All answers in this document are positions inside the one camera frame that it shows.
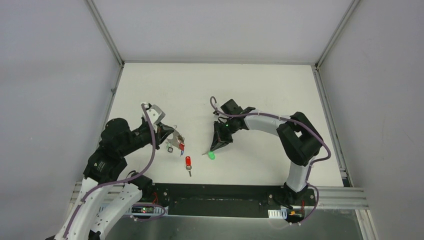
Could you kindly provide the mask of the green tag key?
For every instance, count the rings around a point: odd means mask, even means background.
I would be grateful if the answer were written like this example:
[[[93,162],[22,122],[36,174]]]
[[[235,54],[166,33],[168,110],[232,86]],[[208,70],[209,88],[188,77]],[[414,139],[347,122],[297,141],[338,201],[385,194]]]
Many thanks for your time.
[[[216,159],[216,155],[213,151],[206,151],[202,154],[202,156],[207,156],[210,160],[215,160]]]

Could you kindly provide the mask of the metal keyring plate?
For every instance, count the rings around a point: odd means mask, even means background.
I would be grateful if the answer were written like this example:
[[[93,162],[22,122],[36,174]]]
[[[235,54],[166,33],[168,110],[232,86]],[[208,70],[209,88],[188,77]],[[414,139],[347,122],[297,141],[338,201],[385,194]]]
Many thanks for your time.
[[[184,143],[185,144],[185,139],[184,137],[177,131],[177,125],[173,125],[172,127],[175,128],[174,133],[174,143],[173,143],[173,147],[178,148],[179,149],[179,143]]]

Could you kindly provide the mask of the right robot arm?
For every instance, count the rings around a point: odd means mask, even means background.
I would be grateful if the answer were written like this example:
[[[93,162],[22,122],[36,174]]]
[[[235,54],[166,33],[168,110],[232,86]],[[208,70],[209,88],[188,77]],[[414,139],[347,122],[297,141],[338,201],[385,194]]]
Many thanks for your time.
[[[214,152],[232,143],[233,134],[240,130],[255,130],[277,136],[290,160],[289,174],[282,187],[284,200],[290,205],[302,201],[315,158],[321,148],[327,148],[306,115],[298,111],[283,117],[254,107],[242,108],[233,99],[217,108],[214,96],[209,101],[214,108],[214,115],[218,116],[213,123],[210,151]]]

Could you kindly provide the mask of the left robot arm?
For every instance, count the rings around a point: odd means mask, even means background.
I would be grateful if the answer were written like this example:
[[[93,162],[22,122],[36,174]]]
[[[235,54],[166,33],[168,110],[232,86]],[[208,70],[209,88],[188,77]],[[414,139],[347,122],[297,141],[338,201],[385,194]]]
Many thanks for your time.
[[[141,125],[131,130],[123,118],[109,120],[98,148],[89,157],[77,199],[62,228],[52,240],[104,240],[115,224],[138,201],[153,195],[153,181],[141,172],[119,179],[129,154],[151,145],[155,152],[175,129],[162,123],[163,110],[141,103]]]

